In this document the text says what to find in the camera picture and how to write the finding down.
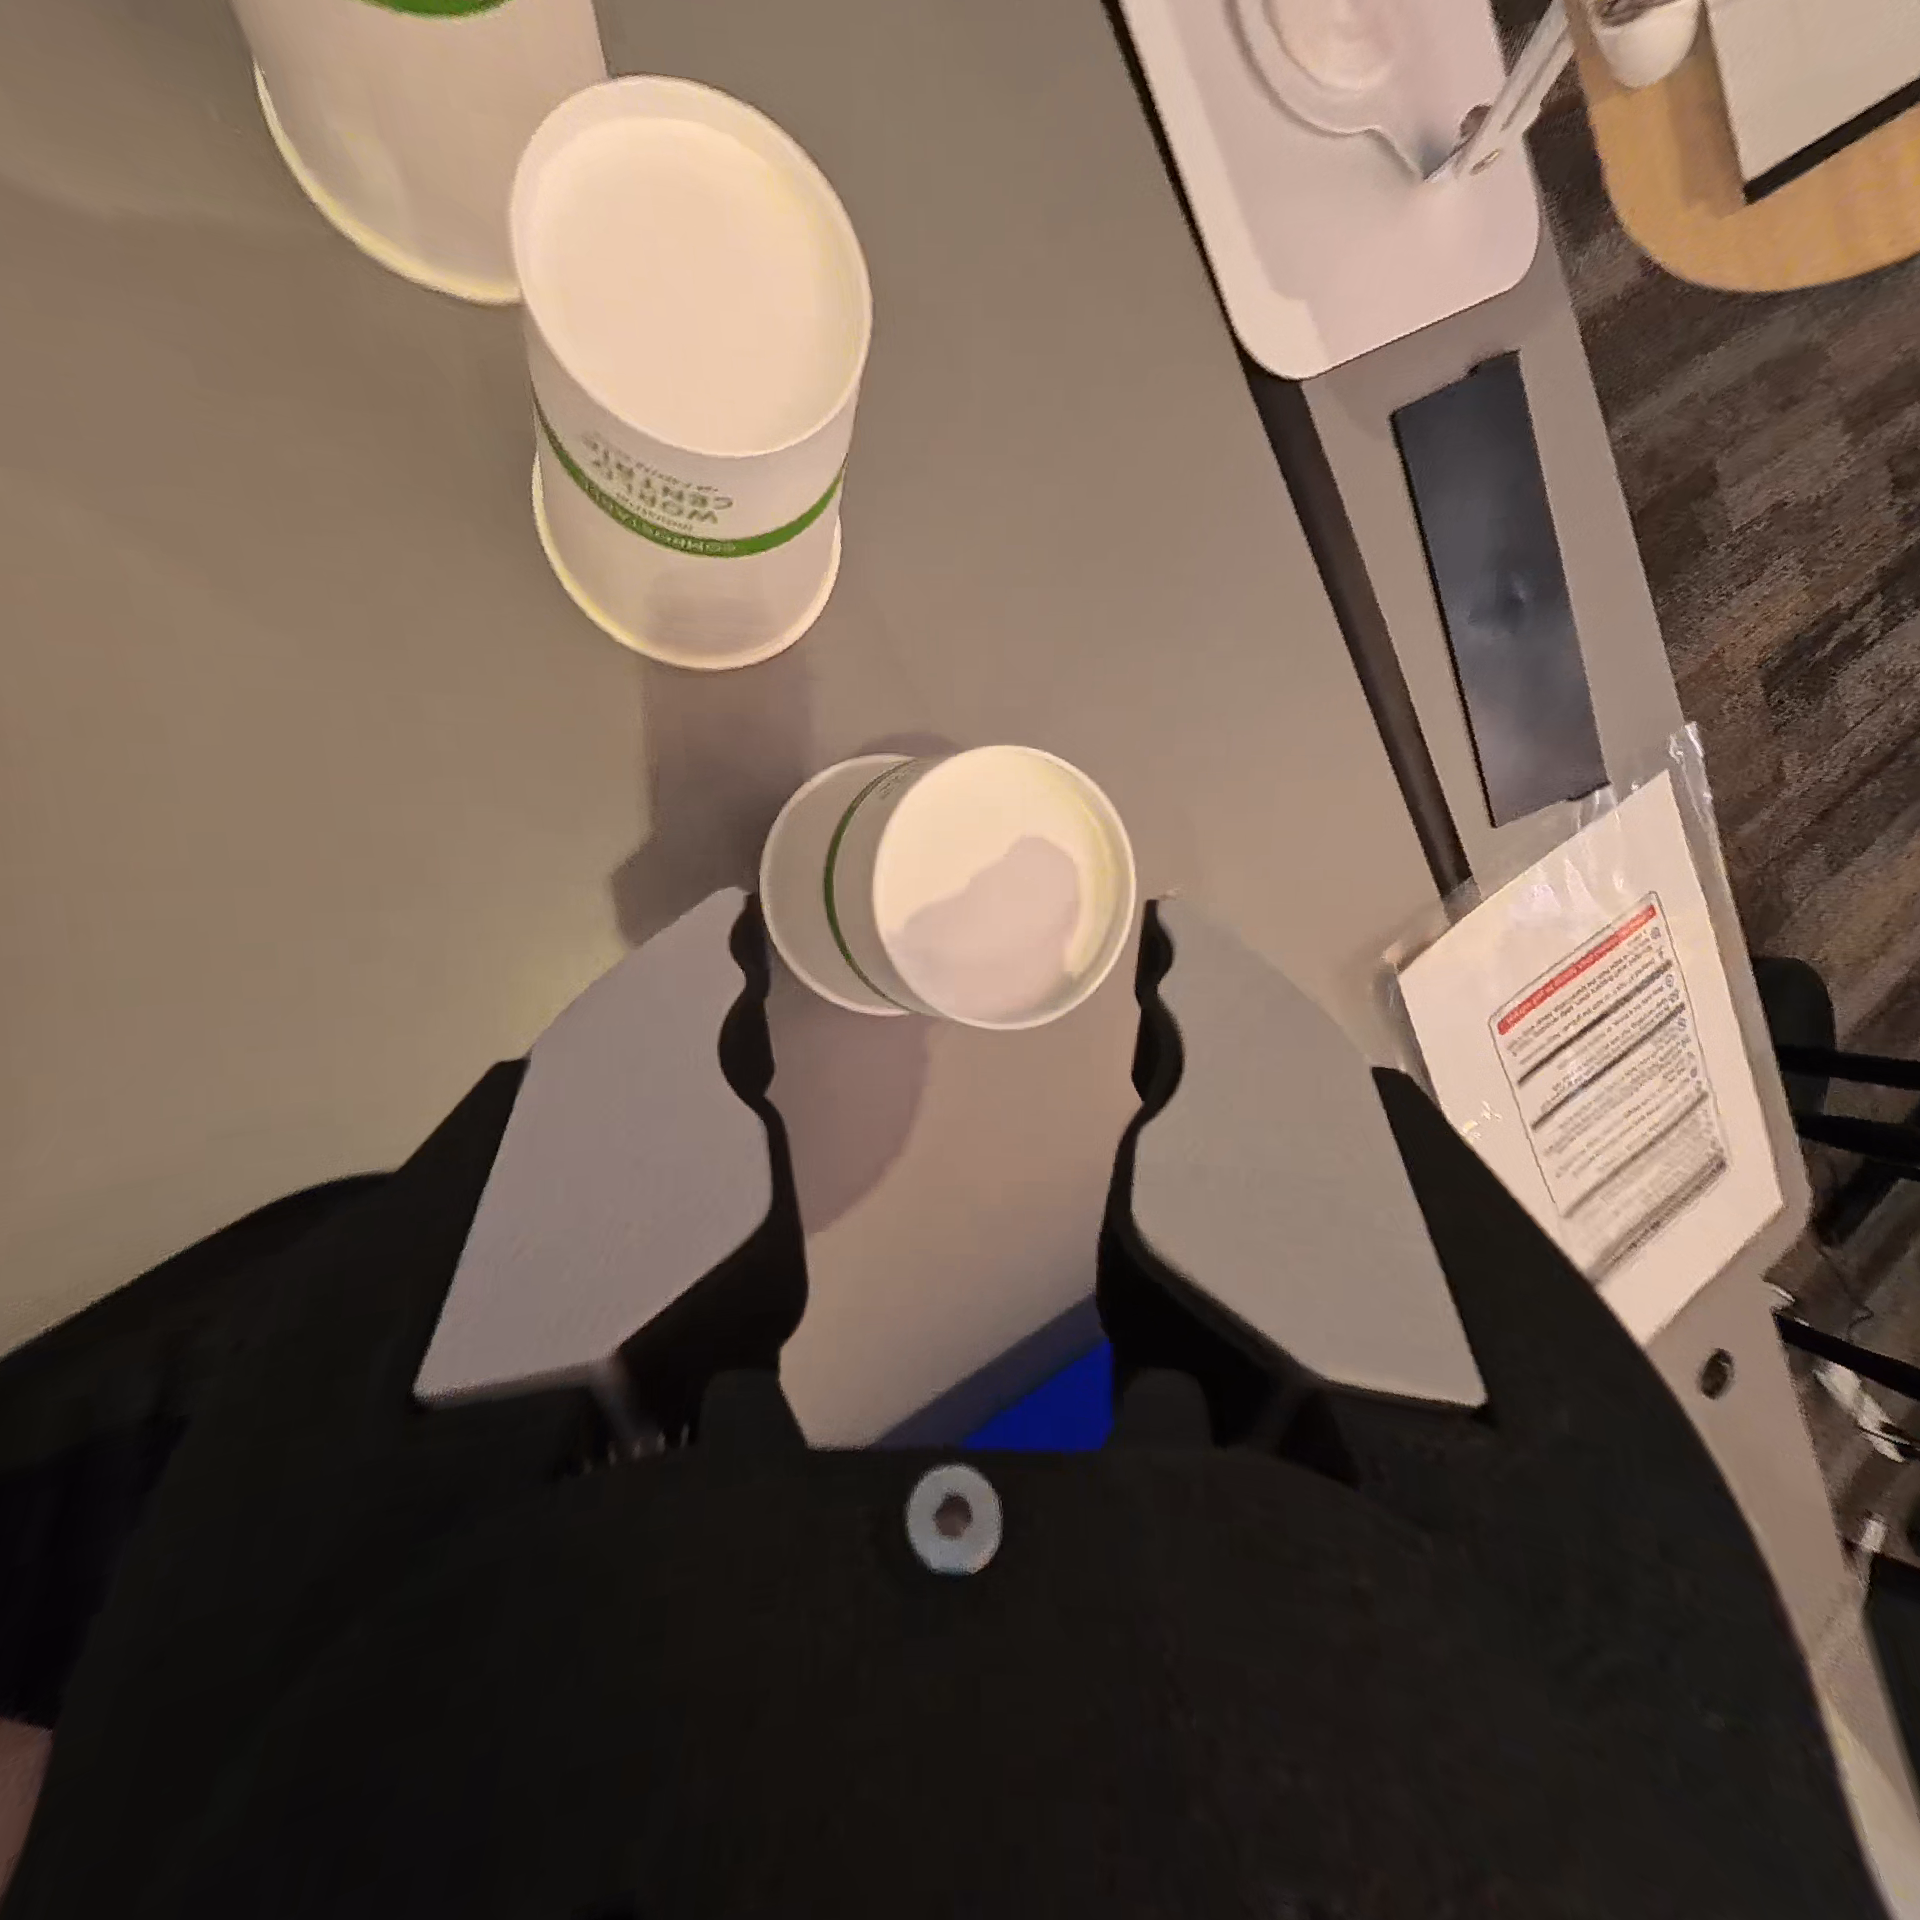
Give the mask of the paper sheet in plastic sleeve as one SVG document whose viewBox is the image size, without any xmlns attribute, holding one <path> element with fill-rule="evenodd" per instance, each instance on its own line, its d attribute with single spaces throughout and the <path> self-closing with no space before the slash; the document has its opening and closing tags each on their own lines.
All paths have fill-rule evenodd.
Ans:
<svg viewBox="0 0 1920 1920">
<path fill-rule="evenodd" d="M 1723 895 L 1685 723 L 1386 968 L 1442 1116 L 1643 1347 L 1788 1206 Z"/>
</svg>

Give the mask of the black flat strip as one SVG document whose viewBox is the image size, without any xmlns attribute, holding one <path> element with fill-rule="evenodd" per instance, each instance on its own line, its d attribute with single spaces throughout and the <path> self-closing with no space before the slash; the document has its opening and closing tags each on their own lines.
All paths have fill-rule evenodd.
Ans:
<svg viewBox="0 0 1920 1920">
<path fill-rule="evenodd" d="M 1589 797 L 1601 731 L 1521 356 L 1480 362 L 1390 426 L 1491 822 Z"/>
</svg>

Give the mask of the white paper cup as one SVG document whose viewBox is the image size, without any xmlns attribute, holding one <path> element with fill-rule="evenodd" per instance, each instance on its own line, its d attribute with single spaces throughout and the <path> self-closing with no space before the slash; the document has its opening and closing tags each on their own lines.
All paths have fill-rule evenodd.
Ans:
<svg viewBox="0 0 1920 1920">
<path fill-rule="evenodd" d="M 874 348 L 832 183 L 715 86 L 603 80 L 529 140 L 510 239 L 561 587 L 660 666 L 785 654 L 832 596 Z"/>
<path fill-rule="evenodd" d="M 521 154 L 608 60 L 592 2 L 233 2 L 273 142 L 356 250 L 468 303 L 520 300 Z"/>
<path fill-rule="evenodd" d="M 836 762 L 758 852 L 765 934 L 862 1018 L 1021 1032 L 1113 971 L 1139 903 L 1115 805 L 1067 759 L 990 746 Z"/>
</svg>

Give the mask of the black pole stand round base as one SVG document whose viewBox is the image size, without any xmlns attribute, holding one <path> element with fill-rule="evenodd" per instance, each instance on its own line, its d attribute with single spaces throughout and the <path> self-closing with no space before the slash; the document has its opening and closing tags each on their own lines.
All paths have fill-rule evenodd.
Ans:
<svg viewBox="0 0 1920 1920">
<path fill-rule="evenodd" d="M 1832 990 L 1811 963 L 1763 955 L 1752 968 L 1798 1142 L 1857 1162 L 1816 1212 L 1818 1237 L 1849 1238 L 1898 1187 L 1915 1183 L 1918 1103 L 1898 1120 L 1840 1116 L 1832 1108 L 1834 1086 L 1915 1096 L 1918 1064 L 1840 1046 Z"/>
</svg>

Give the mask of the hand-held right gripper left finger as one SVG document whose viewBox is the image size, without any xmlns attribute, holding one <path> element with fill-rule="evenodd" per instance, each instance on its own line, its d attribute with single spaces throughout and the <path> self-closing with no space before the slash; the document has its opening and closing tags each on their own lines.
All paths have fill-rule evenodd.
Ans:
<svg viewBox="0 0 1920 1920">
<path fill-rule="evenodd" d="M 728 887 L 540 1036 L 416 1374 L 422 1404 L 587 1386 L 696 1411 L 708 1376 L 778 1368 L 810 1272 L 769 990 L 758 903 Z"/>
</svg>

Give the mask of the black wrist rest pad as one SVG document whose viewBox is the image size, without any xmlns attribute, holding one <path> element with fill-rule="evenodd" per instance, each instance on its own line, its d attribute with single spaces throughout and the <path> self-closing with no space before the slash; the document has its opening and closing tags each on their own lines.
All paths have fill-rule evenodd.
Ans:
<svg viewBox="0 0 1920 1920">
<path fill-rule="evenodd" d="M 390 1178 L 285 1194 L 2 1359 L 2 1714 L 49 1731 L 254 1272 Z"/>
</svg>

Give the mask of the printed instruction sheet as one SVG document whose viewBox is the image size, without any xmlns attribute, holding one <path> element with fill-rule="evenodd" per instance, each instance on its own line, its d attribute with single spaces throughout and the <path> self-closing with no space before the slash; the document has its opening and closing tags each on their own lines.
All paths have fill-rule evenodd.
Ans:
<svg viewBox="0 0 1920 1920">
<path fill-rule="evenodd" d="M 1707 18 L 1746 200 L 1915 104 L 1915 2 L 1709 2 Z"/>
</svg>

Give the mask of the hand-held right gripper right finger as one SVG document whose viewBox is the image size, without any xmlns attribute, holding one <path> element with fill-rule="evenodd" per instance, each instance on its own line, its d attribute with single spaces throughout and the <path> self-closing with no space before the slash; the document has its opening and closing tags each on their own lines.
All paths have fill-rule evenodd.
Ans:
<svg viewBox="0 0 1920 1920">
<path fill-rule="evenodd" d="M 1486 1386 L 1376 1064 L 1305 990 L 1180 898 L 1144 917 L 1136 1116 L 1113 1163 L 1106 1276 L 1317 1386 L 1482 1408 Z"/>
</svg>

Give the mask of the blue plastic bin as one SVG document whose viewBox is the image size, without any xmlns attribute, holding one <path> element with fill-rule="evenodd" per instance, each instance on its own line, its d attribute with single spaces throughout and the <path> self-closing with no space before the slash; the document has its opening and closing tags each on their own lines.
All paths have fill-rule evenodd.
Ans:
<svg viewBox="0 0 1920 1920">
<path fill-rule="evenodd" d="M 883 1436 L 889 1448 L 1085 1452 L 1113 1426 L 1113 1349 L 1092 1295 L 971 1363 Z"/>
</svg>

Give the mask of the instruction sheet on stand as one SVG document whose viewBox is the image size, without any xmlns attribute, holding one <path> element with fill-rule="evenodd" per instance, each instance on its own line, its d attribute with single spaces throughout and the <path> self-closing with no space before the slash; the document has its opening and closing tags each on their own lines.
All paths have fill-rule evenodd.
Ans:
<svg viewBox="0 0 1920 1920">
<path fill-rule="evenodd" d="M 1577 74 L 1635 244 L 1717 292 L 1915 256 L 1918 107 L 1746 200 L 1707 5 L 1129 2 L 1190 220 L 1240 346 L 1309 379 L 1518 287 L 1544 216 L 1530 131 Z"/>
</svg>

